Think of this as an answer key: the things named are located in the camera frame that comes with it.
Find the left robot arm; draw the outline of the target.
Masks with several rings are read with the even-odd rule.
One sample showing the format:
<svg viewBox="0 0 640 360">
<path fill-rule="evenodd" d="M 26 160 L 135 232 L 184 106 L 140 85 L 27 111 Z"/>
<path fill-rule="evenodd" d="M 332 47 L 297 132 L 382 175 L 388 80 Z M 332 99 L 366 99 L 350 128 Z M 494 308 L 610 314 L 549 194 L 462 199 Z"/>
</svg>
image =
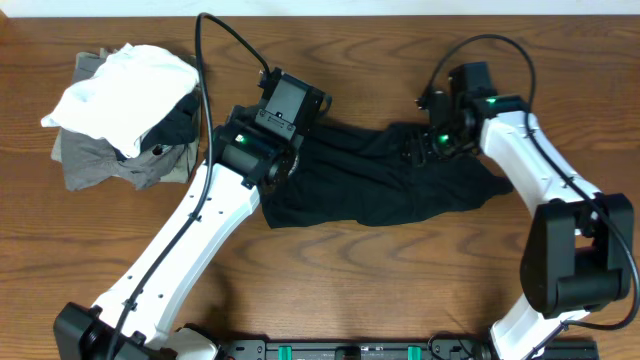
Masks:
<svg viewBox="0 0 640 360">
<path fill-rule="evenodd" d="M 225 240 L 284 183 L 312 124 L 331 107 L 322 90 L 279 68 L 263 94 L 217 127 L 211 156 L 174 213 L 127 272 L 90 307 L 68 303 L 53 333 L 63 359 L 215 359 L 219 347 L 191 325 L 172 328 L 184 300 Z"/>
</svg>

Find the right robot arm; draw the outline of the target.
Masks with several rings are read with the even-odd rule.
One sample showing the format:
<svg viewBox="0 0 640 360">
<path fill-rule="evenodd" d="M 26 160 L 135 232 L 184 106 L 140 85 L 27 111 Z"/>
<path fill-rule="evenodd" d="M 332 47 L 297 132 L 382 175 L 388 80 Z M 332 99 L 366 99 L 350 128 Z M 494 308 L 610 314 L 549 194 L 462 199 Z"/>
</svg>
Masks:
<svg viewBox="0 0 640 360">
<path fill-rule="evenodd" d="M 630 294 L 639 276 L 633 207 L 581 177 L 541 131 L 529 103 L 497 92 L 487 63 L 455 68 L 448 83 L 448 92 L 427 85 L 415 101 L 430 122 L 422 156 L 486 155 L 532 216 L 519 270 L 523 293 L 476 356 L 540 359 L 554 337 Z"/>
</svg>

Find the black t-shirt with logo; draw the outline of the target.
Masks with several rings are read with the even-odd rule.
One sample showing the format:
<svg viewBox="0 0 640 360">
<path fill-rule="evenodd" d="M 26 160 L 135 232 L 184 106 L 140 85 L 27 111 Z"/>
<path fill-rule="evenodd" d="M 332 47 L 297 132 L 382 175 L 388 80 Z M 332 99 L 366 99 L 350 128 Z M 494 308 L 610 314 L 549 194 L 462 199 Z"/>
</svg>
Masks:
<svg viewBox="0 0 640 360">
<path fill-rule="evenodd" d="M 272 228 L 354 220 L 391 226 L 464 212 L 512 192 L 476 157 L 439 160 L 427 149 L 428 127 L 395 123 L 383 131 L 318 126 L 299 150 L 299 164 L 262 198 Z"/>
</svg>

